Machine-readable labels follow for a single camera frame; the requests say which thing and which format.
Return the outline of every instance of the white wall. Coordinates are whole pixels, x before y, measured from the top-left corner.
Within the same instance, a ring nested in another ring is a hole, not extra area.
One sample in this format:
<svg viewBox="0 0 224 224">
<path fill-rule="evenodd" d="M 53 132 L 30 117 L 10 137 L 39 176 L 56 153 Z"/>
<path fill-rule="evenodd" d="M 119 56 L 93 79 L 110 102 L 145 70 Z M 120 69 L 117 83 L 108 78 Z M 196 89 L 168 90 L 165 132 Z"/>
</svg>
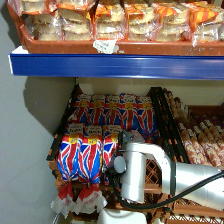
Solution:
<svg viewBox="0 0 224 224">
<path fill-rule="evenodd" d="M 4 1 L 0 10 L 0 223 L 52 223 L 50 203 L 57 192 L 45 158 L 74 80 L 13 77 L 7 55 L 19 41 Z M 80 84 L 86 93 L 140 95 L 163 86 L 186 104 L 224 102 L 224 81 L 80 78 Z"/>
</svg>

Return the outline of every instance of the black cable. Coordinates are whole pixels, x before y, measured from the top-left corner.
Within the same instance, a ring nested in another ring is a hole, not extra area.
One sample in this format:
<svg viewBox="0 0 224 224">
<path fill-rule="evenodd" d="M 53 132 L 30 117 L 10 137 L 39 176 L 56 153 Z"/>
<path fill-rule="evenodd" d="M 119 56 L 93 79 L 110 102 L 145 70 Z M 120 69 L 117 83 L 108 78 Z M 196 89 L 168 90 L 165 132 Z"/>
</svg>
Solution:
<svg viewBox="0 0 224 224">
<path fill-rule="evenodd" d="M 187 190 L 184 190 L 183 192 L 181 192 L 180 194 L 172 197 L 172 198 L 169 198 L 167 199 L 166 201 L 162 201 L 160 203 L 157 203 L 157 204 L 150 204 L 150 205 L 133 205 L 133 204 L 129 204 L 125 201 L 122 200 L 118 190 L 116 189 L 115 187 L 115 184 L 114 182 L 112 181 L 112 186 L 113 186 L 113 190 L 114 190 L 114 194 L 115 196 L 117 197 L 118 201 L 120 202 L 121 205 L 123 205 L 124 207 L 127 207 L 129 209 L 133 209 L 133 210 L 143 210 L 143 209 L 155 209 L 155 208 L 159 208 L 159 207 L 162 207 L 162 206 L 165 206 L 169 203 L 172 203 L 184 196 L 186 196 L 187 194 L 190 194 L 192 191 L 195 191 L 197 190 L 198 188 L 201 188 L 203 187 L 204 185 L 216 180 L 216 179 L 219 179 L 221 177 L 224 176 L 224 171 L 221 171 L 220 173 L 214 175 L 214 176 L 211 176 L 205 180 L 202 180 L 200 181 L 199 183 L 191 186 L 190 188 L 188 188 Z"/>
</svg>

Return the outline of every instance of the shelf label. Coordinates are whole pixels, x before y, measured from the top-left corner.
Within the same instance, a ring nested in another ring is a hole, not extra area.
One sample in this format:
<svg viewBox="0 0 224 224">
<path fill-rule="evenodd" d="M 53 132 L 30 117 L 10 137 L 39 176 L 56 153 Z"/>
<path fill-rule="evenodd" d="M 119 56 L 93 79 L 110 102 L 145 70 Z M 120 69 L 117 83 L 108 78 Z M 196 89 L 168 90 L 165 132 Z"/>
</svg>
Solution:
<svg viewBox="0 0 224 224">
<path fill-rule="evenodd" d="M 95 40 L 93 42 L 93 47 L 98 50 L 99 53 L 113 54 L 118 49 L 115 45 L 117 40 Z"/>
</svg>

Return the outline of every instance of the packaged bread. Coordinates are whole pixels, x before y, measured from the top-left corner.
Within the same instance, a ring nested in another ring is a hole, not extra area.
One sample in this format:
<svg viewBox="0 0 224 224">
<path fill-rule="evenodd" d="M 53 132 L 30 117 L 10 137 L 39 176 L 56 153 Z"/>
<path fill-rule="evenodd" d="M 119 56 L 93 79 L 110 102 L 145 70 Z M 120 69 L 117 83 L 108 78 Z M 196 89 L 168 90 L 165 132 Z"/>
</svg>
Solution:
<svg viewBox="0 0 224 224">
<path fill-rule="evenodd" d="M 57 0 L 58 8 L 87 11 L 95 4 L 94 0 Z"/>
<path fill-rule="evenodd" d="M 50 14 L 30 15 L 25 24 L 31 37 L 35 40 L 62 40 L 61 20 L 58 11 Z"/>
<path fill-rule="evenodd" d="M 183 3 L 190 9 L 190 26 L 192 29 L 192 44 L 213 42 L 220 39 L 220 28 L 224 21 L 224 9 L 208 4 L 206 1 Z"/>
<path fill-rule="evenodd" d="M 64 40 L 91 40 L 92 23 L 88 11 L 60 9 Z"/>
<path fill-rule="evenodd" d="M 118 0 L 99 1 L 95 13 L 95 39 L 122 40 L 125 25 L 124 9 Z"/>
<path fill-rule="evenodd" d="M 128 23 L 128 40 L 150 40 L 157 22 L 153 8 L 144 0 L 125 0 L 124 7 Z"/>
<path fill-rule="evenodd" d="M 9 0 L 8 3 L 19 16 L 50 13 L 57 8 L 56 0 Z"/>
<path fill-rule="evenodd" d="M 153 3 L 154 12 L 159 16 L 160 29 L 156 41 L 168 42 L 189 39 L 189 9 L 178 3 Z"/>
</svg>

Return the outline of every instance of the store shelf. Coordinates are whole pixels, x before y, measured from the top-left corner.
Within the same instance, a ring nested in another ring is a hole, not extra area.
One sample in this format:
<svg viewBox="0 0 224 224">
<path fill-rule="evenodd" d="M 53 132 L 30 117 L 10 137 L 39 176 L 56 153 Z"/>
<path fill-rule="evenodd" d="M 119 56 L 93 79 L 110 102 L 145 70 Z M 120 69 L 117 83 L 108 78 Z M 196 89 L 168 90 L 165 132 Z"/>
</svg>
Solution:
<svg viewBox="0 0 224 224">
<path fill-rule="evenodd" d="M 29 54 L 19 47 L 9 62 L 16 76 L 224 80 L 224 56 Z"/>
</svg>

